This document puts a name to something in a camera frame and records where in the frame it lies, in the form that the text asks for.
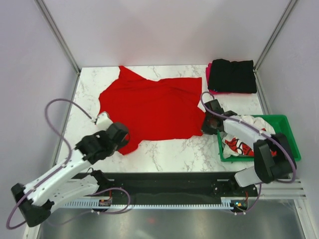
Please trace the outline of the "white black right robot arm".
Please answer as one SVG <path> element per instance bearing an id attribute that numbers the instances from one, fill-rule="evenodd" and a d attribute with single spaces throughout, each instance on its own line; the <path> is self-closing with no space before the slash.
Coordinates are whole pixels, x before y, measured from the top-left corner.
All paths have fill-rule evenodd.
<path id="1" fill-rule="evenodd" d="M 254 165 L 236 172 L 234 180 L 228 183 L 232 195 L 240 196 L 246 186 L 253 184 L 280 182 L 289 174 L 292 174 L 290 182 L 295 181 L 297 165 L 284 134 L 258 129 L 241 116 L 206 112 L 202 132 L 216 134 L 219 131 L 237 137 L 254 152 Z"/>

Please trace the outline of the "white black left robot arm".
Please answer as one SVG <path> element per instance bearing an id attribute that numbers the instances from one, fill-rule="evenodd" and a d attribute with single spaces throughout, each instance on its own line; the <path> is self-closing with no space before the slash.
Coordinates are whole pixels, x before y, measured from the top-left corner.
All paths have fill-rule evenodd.
<path id="1" fill-rule="evenodd" d="M 106 130 L 83 137 L 71 150 L 66 161 L 61 162 L 39 178 L 11 188 L 24 223 L 35 227 L 46 221 L 51 213 L 82 196 L 110 196 L 117 188 L 100 170 L 93 170 L 81 180 L 74 176 L 93 164 L 112 156 L 128 144 L 129 131 L 122 123 L 110 124 Z"/>

